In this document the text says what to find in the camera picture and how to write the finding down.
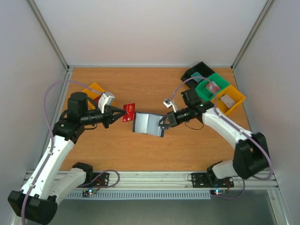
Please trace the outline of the blue leather card holder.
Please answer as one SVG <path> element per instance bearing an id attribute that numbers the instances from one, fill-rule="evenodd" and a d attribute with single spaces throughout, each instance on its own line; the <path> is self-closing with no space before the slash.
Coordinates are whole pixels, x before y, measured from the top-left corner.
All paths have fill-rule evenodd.
<path id="1" fill-rule="evenodd" d="M 164 130 L 159 126 L 163 115 L 145 112 L 136 112 L 133 121 L 133 132 L 137 134 L 164 137 Z"/>

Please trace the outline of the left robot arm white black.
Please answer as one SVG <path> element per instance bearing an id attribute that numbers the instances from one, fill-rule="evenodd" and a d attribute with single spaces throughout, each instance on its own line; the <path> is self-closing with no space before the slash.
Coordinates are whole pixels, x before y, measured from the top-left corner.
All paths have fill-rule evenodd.
<path id="1" fill-rule="evenodd" d="M 88 108 L 91 98 L 84 92 L 72 93 L 67 109 L 62 113 L 50 133 L 48 147 L 31 177 L 19 191 L 12 191 L 8 202 L 21 224 L 31 220 L 47 225 L 54 218 L 59 204 L 77 187 L 88 187 L 94 182 L 91 165 L 77 163 L 62 179 L 54 179 L 68 153 L 73 149 L 87 125 L 113 124 L 126 112 L 112 106 L 115 96 L 104 92 L 94 109 Z"/>

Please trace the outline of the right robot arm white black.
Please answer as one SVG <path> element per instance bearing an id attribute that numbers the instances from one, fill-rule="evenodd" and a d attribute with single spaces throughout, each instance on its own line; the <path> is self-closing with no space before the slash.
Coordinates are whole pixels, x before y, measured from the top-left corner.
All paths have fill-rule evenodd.
<path id="1" fill-rule="evenodd" d="M 207 168 L 206 177 L 212 186 L 219 185 L 224 178 L 240 177 L 244 180 L 255 177 L 266 168 L 271 168 L 265 136 L 256 134 L 237 125 L 212 102 L 203 101 L 194 89 L 181 93 L 186 108 L 177 109 L 173 100 L 165 99 L 163 104 L 172 111 L 167 113 L 158 123 L 163 130 L 176 127 L 192 119 L 199 120 L 215 130 L 234 149 L 232 160 L 220 161 Z"/>

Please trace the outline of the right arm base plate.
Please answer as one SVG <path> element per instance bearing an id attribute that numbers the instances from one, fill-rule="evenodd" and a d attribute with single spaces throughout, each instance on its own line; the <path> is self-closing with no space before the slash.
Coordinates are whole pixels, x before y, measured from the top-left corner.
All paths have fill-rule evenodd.
<path id="1" fill-rule="evenodd" d="M 193 188 L 233 188 L 232 177 L 226 177 L 214 182 L 210 182 L 205 172 L 193 172 L 189 174 L 188 180 L 192 182 Z"/>

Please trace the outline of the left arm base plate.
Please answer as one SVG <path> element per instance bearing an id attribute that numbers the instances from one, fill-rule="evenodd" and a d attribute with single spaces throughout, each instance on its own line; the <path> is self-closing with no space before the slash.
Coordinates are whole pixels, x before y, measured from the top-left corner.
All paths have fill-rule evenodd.
<path id="1" fill-rule="evenodd" d="M 103 173 L 102 175 L 99 176 L 99 172 L 94 172 L 91 180 L 93 181 L 92 183 L 86 183 L 83 185 L 80 185 L 79 188 L 98 188 L 99 186 L 101 187 L 107 187 L 109 183 L 109 176 L 110 174 L 108 172 Z"/>

